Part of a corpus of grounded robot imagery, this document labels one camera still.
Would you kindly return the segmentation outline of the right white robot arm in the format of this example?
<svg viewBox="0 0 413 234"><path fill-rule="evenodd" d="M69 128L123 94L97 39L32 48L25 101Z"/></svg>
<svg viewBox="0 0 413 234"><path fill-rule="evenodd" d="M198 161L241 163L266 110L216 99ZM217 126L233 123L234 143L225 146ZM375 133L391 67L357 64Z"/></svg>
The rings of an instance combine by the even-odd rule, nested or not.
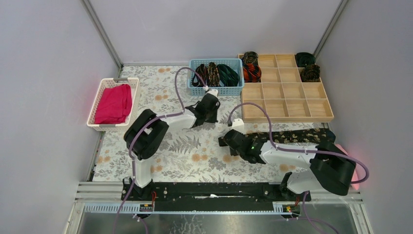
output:
<svg viewBox="0 0 413 234"><path fill-rule="evenodd" d="M300 173L286 174L279 188L281 198L293 200L306 191L324 189L345 196L351 186L356 163L330 142L301 147L279 144L264 137L248 137L230 130L220 137L219 145L228 146L232 155L251 164L286 164L303 168Z"/></svg>

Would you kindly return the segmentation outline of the dark floral necktie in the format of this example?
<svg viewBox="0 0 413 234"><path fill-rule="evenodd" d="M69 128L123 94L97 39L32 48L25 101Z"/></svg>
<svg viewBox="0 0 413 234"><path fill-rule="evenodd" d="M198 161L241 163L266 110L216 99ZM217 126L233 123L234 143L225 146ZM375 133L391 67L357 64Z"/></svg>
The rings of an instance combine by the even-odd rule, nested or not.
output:
<svg viewBox="0 0 413 234"><path fill-rule="evenodd" d="M311 128L292 131L274 131L272 132L273 140L276 143L334 143L336 135L327 128Z"/></svg>

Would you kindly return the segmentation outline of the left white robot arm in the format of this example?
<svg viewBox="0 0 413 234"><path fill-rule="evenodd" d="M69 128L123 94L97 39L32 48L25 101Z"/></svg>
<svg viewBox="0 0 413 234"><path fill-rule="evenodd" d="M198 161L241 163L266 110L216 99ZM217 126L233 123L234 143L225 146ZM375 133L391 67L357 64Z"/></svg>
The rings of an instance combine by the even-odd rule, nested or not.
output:
<svg viewBox="0 0 413 234"><path fill-rule="evenodd" d="M166 133L195 128L204 123L216 123L219 107L218 90L211 89L201 101L185 107L182 113L158 116L151 109L145 109L139 115L124 134L132 159L132 194L137 199L146 200L151 194L151 158Z"/></svg>

